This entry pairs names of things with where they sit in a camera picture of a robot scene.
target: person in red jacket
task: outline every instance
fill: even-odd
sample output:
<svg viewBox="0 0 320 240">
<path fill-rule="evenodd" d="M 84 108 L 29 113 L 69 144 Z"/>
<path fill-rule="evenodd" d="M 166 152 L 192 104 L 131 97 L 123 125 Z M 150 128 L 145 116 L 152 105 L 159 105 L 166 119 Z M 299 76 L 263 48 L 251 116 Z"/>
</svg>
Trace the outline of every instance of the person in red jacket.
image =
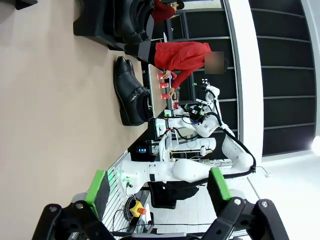
<svg viewBox="0 0 320 240">
<path fill-rule="evenodd" d="M 166 69 L 164 79 L 175 75 L 173 70 L 181 71 L 171 84 L 170 97 L 193 71 L 204 67 L 207 74 L 223 74 L 229 65 L 223 52 L 213 52 L 208 43 L 197 41 L 152 43 L 148 62 L 158 69 Z"/>
<path fill-rule="evenodd" d="M 163 4 L 161 0 L 154 0 L 154 10 L 151 13 L 155 23 L 160 23 L 173 17 L 177 10 L 181 10 L 185 7 L 182 0 L 177 0 L 176 2 L 169 4 Z"/>
</svg>

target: screw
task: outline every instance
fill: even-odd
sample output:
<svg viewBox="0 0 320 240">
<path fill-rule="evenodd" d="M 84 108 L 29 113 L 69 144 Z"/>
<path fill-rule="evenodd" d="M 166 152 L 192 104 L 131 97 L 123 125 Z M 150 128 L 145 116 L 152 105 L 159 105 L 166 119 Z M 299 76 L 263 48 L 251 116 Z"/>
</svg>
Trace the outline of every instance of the screw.
<svg viewBox="0 0 320 240">
<path fill-rule="evenodd" d="M 241 201 L 240 201 L 240 199 L 235 199 L 235 200 L 234 200 L 234 203 L 237 204 L 237 205 L 240 205 L 240 204 L 241 204 Z"/>
<path fill-rule="evenodd" d="M 261 203 L 261 205 L 262 205 L 264 208 L 268 207 L 268 203 L 267 203 L 266 201 L 263 201 L 263 202 Z"/>
<path fill-rule="evenodd" d="M 56 208 L 55 206 L 51 206 L 49 209 L 50 209 L 50 211 L 51 211 L 52 213 L 54 213 L 55 211 L 57 211 L 57 208 Z"/>
<path fill-rule="evenodd" d="M 77 205 L 75 205 L 77 209 L 83 209 L 84 206 L 82 203 L 78 203 Z"/>
</svg>

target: wooden table surface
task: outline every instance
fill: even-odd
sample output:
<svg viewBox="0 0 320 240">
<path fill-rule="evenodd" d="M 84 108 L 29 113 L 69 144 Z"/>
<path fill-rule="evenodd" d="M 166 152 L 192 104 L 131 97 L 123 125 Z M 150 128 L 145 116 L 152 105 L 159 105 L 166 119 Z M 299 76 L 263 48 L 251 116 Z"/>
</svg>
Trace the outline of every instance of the wooden table surface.
<svg viewBox="0 0 320 240">
<path fill-rule="evenodd" d="M 152 97 L 152 106 L 153 106 L 153 117 L 157 118 L 159 114 L 167 107 L 167 100 L 161 98 L 161 94 L 166 93 L 165 88 L 159 88 L 159 83 L 164 83 L 164 79 L 158 80 L 158 74 L 163 73 L 162 70 L 156 68 L 155 66 L 149 64 L 149 80 L 150 80 L 150 89 Z"/>
<path fill-rule="evenodd" d="M 66 207 L 148 127 L 122 125 L 113 64 L 123 52 L 74 36 L 79 10 L 74 0 L 21 11 L 0 2 L 3 239 L 31 239 L 45 205 Z"/>
</svg>

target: shoe heel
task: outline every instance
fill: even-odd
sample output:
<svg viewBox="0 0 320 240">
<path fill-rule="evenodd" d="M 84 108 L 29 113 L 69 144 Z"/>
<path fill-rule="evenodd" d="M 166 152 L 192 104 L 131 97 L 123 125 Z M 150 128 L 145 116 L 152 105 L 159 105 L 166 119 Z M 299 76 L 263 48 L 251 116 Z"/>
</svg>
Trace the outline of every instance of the shoe heel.
<svg viewBox="0 0 320 240">
<path fill-rule="evenodd" d="M 121 121 L 122 121 L 123 125 L 131 126 L 128 114 L 127 114 L 126 110 L 123 108 L 120 108 L 120 117 L 121 117 Z"/>
</svg>

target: red cup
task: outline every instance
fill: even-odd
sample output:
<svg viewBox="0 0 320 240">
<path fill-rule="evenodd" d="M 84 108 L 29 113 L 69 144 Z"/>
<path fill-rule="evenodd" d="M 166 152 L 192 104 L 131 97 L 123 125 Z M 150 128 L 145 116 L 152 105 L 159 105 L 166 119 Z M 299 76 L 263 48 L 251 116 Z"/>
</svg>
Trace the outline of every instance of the red cup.
<svg viewBox="0 0 320 240">
<path fill-rule="evenodd" d="M 169 87 L 169 83 L 168 82 L 160 82 L 159 83 L 159 88 L 164 89 Z"/>
<path fill-rule="evenodd" d="M 164 79 L 164 73 L 158 73 L 158 80 Z"/>
<path fill-rule="evenodd" d="M 170 94 L 161 94 L 161 99 L 169 99 L 170 98 Z"/>
</svg>

